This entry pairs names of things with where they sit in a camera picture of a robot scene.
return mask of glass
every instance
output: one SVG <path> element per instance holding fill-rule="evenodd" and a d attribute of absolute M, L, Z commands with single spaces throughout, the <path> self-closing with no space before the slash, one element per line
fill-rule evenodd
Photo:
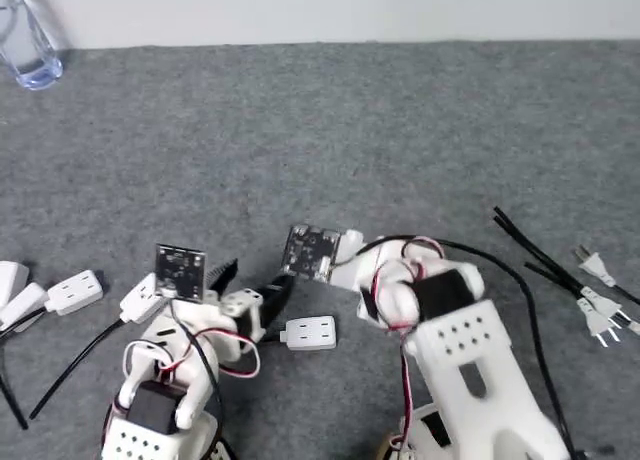
<path fill-rule="evenodd" d="M 62 75 L 62 62 L 24 0 L 0 0 L 0 56 L 29 90 L 47 88 Z"/>

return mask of gray carpet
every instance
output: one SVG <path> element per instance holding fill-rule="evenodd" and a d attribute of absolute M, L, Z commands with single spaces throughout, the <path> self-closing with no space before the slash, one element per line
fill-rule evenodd
<path fill-rule="evenodd" d="M 640 293 L 640 43 L 140 48 L 73 52 L 67 65 L 46 92 L 0 80 L 0 256 L 34 262 L 42 284 L 100 269 L 110 292 L 3 348 L 26 411 L 116 317 L 156 242 L 238 257 L 237 288 L 276 272 L 297 221 L 447 237 L 521 266 L 491 220 L 499 204 L 580 278 L 582 242 Z M 524 301 L 481 266 L 551 414 Z M 601 348 L 568 295 L 527 278 L 577 445 L 637 458 L 640 338 Z M 223 382 L 241 459 L 372 458 L 397 427 L 398 343 L 356 319 L 356 302 L 300 284 L 282 320 L 333 314 L 338 348 L 265 346 L 259 379 Z M 100 346 L 28 432 L 0 403 L 0 458 L 95 458 L 122 349 L 142 330 Z M 415 372 L 413 384 L 426 401 Z"/>

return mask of white power outlet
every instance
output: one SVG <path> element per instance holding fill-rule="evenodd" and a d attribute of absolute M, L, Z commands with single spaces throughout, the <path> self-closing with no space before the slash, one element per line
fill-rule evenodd
<path fill-rule="evenodd" d="M 290 350 L 327 350 L 336 347 L 336 322 L 331 316 L 289 320 L 280 341 Z"/>
<path fill-rule="evenodd" d="M 16 262 L 0 262 L 0 308 L 21 292 L 27 284 L 29 269 Z"/>
<path fill-rule="evenodd" d="M 80 310 L 102 298 L 102 286 L 91 270 L 85 270 L 47 290 L 49 299 L 44 306 L 58 315 Z"/>
<path fill-rule="evenodd" d="M 165 302 L 156 294 L 156 274 L 150 273 L 133 287 L 120 302 L 120 319 L 123 322 L 143 323 Z"/>

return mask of plug prong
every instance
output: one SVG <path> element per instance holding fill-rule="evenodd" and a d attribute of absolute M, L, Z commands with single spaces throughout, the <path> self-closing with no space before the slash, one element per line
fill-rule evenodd
<path fill-rule="evenodd" d="M 614 332 L 612 328 L 609 329 L 609 333 L 611 334 L 611 336 L 616 342 L 620 342 L 620 339 L 618 338 L 618 336 L 616 335 L 616 332 Z"/>
<path fill-rule="evenodd" d="M 603 346 L 604 348 L 607 348 L 607 347 L 608 347 L 607 342 L 605 342 L 605 341 L 604 341 L 604 338 L 602 338 L 602 335 L 596 335 L 596 338 L 597 338 L 598 340 L 600 340 L 600 343 L 602 344 L 602 346 Z"/>

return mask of white plastic part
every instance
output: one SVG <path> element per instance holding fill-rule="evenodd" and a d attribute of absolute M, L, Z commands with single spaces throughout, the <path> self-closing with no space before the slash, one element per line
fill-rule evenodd
<path fill-rule="evenodd" d="M 348 230 L 340 237 L 336 255 L 337 267 L 334 268 L 329 283 L 331 285 L 360 292 L 361 288 L 370 289 L 375 273 L 380 269 L 378 302 L 379 319 L 372 319 L 364 300 L 360 300 L 357 316 L 379 328 L 389 325 L 414 324 L 418 320 L 418 304 L 413 291 L 400 282 L 411 281 L 410 263 L 419 263 L 426 276 L 433 276 L 455 269 L 464 278 L 475 300 L 484 294 L 484 281 L 478 268 L 470 263 L 452 262 L 441 259 L 436 250 L 424 244 L 407 246 L 403 262 L 402 249 L 406 245 L 402 240 L 391 240 L 372 248 L 366 253 L 354 257 L 365 243 L 362 233 Z"/>
<path fill-rule="evenodd" d="M 217 428 L 215 418 L 203 413 L 190 430 L 169 436 L 129 422 L 121 415 L 115 415 L 109 424 L 101 459 L 198 460 L 211 444 Z M 221 443 L 217 445 L 211 458 L 230 460 Z"/>
<path fill-rule="evenodd" d="M 597 312 L 593 308 L 593 305 L 591 305 L 591 303 L 589 303 L 588 300 L 581 298 L 576 303 L 578 304 L 578 307 L 580 307 L 580 310 L 582 310 L 582 313 L 584 314 L 587 320 L 587 327 L 589 328 L 589 333 L 591 334 L 592 337 L 597 338 L 603 347 L 606 348 L 608 346 L 607 342 L 602 336 L 606 332 L 609 332 L 611 337 L 616 342 L 620 341 L 618 336 L 615 334 L 615 332 L 611 328 L 612 324 L 609 321 L 609 319 L 604 315 L 602 315 L 600 312 Z"/>
<path fill-rule="evenodd" d="M 27 285 L 29 269 L 16 262 L 0 261 L 0 309 Z"/>
<path fill-rule="evenodd" d="M 67 315 L 102 298 L 102 286 L 91 270 L 85 270 L 47 290 L 44 306 L 49 312 Z"/>
<path fill-rule="evenodd" d="M 102 447 L 102 459 L 174 460 L 178 458 L 180 447 L 187 436 L 186 432 L 162 435 L 116 417 L 111 420 Z"/>
<path fill-rule="evenodd" d="M 417 457 L 428 460 L 567 460 L 560 434 L 538 407 L 511 351 L 492 301 L 424 322 L 407 341 L 452 444 L 440 447 L 418 419 L 409 432 Z M 475 364 L 486 386 L 474 396 L 460 371 Z"/>
<path fill-rule="evenodd" d="M 223 315 L 216 305 L 196 304 L 175 300 L 173 302 L 176 316 L 197 333 L 207 328 L 221 328 L 235 332 L 235 321 Z M 183 357 L 190 346 L 188 338 L 175 323 L 167 306 L 158 315 L 141 337 L 144 340 L 160 343 L 175 360 Z M 230 363 L 240 358 L 239 342 L 223 335 L 201 335 L 200 346 L 213 370 L 218 375 L 218 361 Z M 118 394 L 118 400 L 124 408 L 131 405 L 138 385 L 154 378 L 154 359 L 144 346 L 135 346 L 131 354 L 131 371 Z M 181 400 L 176 412 L 176 424 L 188 430 L 199 418 L 204 406 L 211 396 L 212 387 L 206 369 L 197 352 L 192 351 L 175 371 L 175 383 L 186 386 L 186 395 Z"/>
<path fill-rule="evenodd" d="M 589 275 L 600 279 L 607 287 L 615 287 L 616 281 L 609 275 L 609 272 L 607 272 L 607 268 L 604 266 L 600 254 L 593 253 L 589 255 L 589 257 L 580 264 L 580 268 Z"/>
<path fill-rule="evenodd" d="M 165 299 L 156 295 L 156 274 L 150 273 L 133 287 L 120 302 L 120 319 L 125 323 L 143 323 L 156 313 L 164 303 Z"/>
<path fill-rule="evenodd" d="M 20 320 L 25 315 L 34 312 L 44 306 L 47 292 L 37 283 L 30 283 L 13 300 L 0 310 L 0 331 L 4 331 Z M 35 323 L 42 315 L 39 315 L 16 328 L 16 332 L 23 332 Z"/>
<path fill-rule="evenodd" d="M 289 320 L 280 332 L 280 341 L 290 350 L 328 350 L 336 348 L 336 322 L 333 317 Z"/>
<path fill-rule="evenodd" d="M 251 330 L 247 336 L 257 343 L 266 333 L 260 324 L 260 306 L 262 302 L 262 295 L 250 288 L 245 288 L 222 297 L 220 299 L 220 311 L 223 315 L 236 319 L 249 315 Z M 250 347 L 245 346 L 242 352 L 246 353 L 249 350 Z"/>

